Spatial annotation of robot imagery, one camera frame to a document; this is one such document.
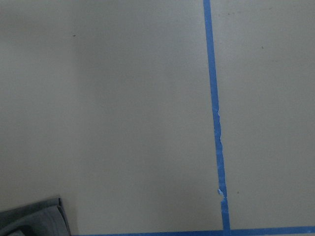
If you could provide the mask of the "blue tape grid lines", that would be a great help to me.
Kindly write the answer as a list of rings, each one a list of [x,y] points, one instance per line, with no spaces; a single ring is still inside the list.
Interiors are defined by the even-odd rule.
[[[78,235],[315,232],[312,0],[83,0]]]

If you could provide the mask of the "dark brown t-shirt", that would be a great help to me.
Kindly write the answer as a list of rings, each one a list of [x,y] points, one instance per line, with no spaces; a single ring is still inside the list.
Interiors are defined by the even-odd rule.
[[[69,236],[67,216],[60,197],[46,199],[0,213],[2,236]]]

